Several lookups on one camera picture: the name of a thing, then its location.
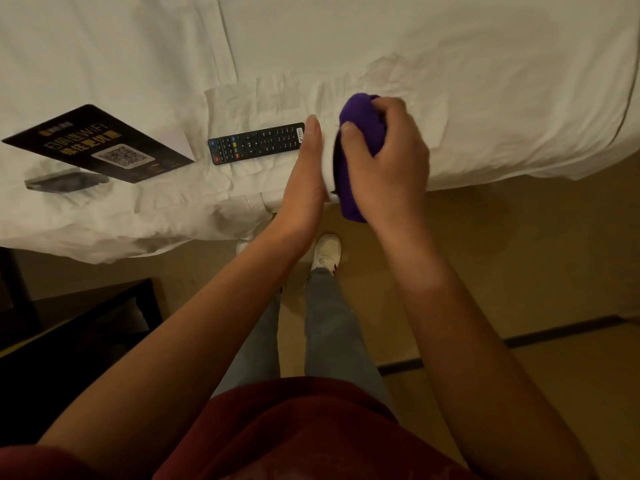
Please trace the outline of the person's left hand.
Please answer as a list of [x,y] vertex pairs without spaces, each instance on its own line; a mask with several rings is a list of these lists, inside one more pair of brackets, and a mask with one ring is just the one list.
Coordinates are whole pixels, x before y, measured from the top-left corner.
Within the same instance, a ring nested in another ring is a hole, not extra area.
[[295,165],[273,225],[279,240],[301,258],[314,241],[327,193],[324,180],[302,178],[296,174]]

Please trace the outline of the person's right hand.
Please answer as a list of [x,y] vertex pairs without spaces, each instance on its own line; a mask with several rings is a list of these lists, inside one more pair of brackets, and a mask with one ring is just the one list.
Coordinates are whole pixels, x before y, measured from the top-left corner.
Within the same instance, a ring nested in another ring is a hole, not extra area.
[[426,227],[429,149],[402,99],[379,97],[372,103],[386,122],[385,143],[372,167],[348,167],[351,188],[380,242],[406,240]]

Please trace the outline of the purple cloth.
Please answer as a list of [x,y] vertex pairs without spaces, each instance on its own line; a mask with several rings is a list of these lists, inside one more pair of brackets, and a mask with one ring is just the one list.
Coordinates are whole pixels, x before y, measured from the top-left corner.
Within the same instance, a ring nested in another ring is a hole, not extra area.
[[[380,152],[387,133],[385,119],[372,103],[376,98],[378,95],[357,93],[348,99],[339,115],[339,126],[350,121],[361,131],[371,157]],[[353,196],[340,132],[335,138],[332,163],[335,183],[335,190],[332,191],[332,194],[339,199],[342,216],[352,222],[366,223],[367,221],[361,214]]]

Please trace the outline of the person's right forearm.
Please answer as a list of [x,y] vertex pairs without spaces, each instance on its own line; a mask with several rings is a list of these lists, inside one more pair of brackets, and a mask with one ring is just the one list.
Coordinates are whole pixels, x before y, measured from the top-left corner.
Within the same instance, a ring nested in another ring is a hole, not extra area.
[[490,480],[597,480],[577,437],[492,328],[424,219],[367,220],[469,468]]

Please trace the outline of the person's left forearm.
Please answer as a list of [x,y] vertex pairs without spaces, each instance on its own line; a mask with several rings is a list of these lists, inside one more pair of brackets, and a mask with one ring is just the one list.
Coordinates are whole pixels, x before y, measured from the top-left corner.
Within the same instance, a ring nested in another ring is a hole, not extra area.
[[275,219],[247,249],[82,392],[37,446],[99,475],[153,473],[180,443],[316,231]]

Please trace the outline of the black remote control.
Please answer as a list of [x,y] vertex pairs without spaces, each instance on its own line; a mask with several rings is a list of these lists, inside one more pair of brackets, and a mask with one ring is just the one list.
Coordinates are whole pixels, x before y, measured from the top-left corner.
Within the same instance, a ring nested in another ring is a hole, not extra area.
[[257,159],[300,149],[305,133],[303,122],[265,128],[207,140],[216,166]]

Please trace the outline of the white right shoe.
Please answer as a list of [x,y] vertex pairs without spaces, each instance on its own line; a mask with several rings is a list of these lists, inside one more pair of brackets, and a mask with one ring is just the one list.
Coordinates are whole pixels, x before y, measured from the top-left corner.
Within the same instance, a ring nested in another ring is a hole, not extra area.
[[324,269],[331,275],[334,275],[340,265],[341,255],[340,238],[332,233],[325,233],[316,243],[313,263],[310,270]]

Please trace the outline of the white shoe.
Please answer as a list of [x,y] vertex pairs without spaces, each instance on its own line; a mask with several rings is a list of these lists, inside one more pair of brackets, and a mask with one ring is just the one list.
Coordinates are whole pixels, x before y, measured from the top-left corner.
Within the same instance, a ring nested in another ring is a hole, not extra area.
[[341,255],[340,238],[332,233],[325,233],[316,243],[313,263],[310,270],[324,269],[331,275],[334,275],[340,265]]
[[251,242],[253,242],[255,238],[271,224],[271,222],[274,220],[274,217],[276,217],[276,214],[272,214],[267,220],[260,223],[256,227],[256,229],[252,230],[251,233],[238,240],[236,242],[236,255],[240,254],[240,252],[242,252]]

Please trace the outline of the white left shoe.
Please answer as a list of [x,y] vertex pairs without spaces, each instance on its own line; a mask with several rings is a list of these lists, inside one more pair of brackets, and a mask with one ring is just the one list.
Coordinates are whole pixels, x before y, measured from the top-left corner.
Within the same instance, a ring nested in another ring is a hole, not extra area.
[[267,220],[260,223],[256,227],[256,229],[252,230],[251,233],[238,240],[236,242],[236,255],[240,254],[240,252],[242,252],[251,242],[253,242],[255,238],[271,224],[271,222],[274,220],[274,217],[276,217],[276,214],[272,214]]

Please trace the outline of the white bed sheet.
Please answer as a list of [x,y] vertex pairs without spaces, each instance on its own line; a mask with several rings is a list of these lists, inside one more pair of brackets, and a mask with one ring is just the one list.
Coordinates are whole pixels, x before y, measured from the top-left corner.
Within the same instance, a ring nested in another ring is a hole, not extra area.
[[[640,0],[0,0],[0,247],[100,264],[244,238],[297,151],[215,166],[204,92],[438,50],[451,116],[429,190],[579,179],[640,149]],[[2,139],[92,104],[194,163],[68,194]]]

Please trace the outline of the grey jeans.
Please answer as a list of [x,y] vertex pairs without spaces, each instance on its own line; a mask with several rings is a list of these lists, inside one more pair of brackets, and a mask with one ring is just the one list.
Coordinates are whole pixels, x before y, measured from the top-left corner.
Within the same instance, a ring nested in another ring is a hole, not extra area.
[[[277,291],[269,302],[213,396],[236,387],[280,379],[277,332],[281,295]],[[311,270],[305,300],[305,378],[347,381],[394,412],[386,384],[366,350],[357,317],[329,269]]]

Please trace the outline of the black printed card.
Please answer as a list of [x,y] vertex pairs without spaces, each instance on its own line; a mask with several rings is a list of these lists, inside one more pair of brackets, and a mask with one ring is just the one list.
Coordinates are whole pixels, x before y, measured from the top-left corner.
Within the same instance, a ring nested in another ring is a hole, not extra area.
[[130,184],[194,163],[92,104],[20,131],[2,142]]

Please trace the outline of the small dark flat device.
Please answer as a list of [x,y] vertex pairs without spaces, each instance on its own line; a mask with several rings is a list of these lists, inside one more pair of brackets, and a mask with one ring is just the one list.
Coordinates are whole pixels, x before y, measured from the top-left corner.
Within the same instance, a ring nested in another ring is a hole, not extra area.
[[107,183],[109,177],[79,169],[68,169],[24,181],[28,190],[52,194],[74,193]]

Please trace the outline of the dark red shirt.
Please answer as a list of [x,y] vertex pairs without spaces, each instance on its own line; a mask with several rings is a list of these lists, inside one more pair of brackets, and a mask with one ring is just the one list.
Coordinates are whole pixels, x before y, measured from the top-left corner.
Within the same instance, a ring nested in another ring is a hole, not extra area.
[[480,480],[345,381],[284,378],[208,398],[213,380],[108,371],[0,480]]

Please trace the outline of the black bedside table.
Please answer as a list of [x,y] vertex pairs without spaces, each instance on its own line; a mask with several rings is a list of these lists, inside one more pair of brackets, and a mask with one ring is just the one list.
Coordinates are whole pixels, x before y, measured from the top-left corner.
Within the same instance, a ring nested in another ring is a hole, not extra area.
[[0,247],[0,447],[36,443],[162,320],[149,278],[34,300]]

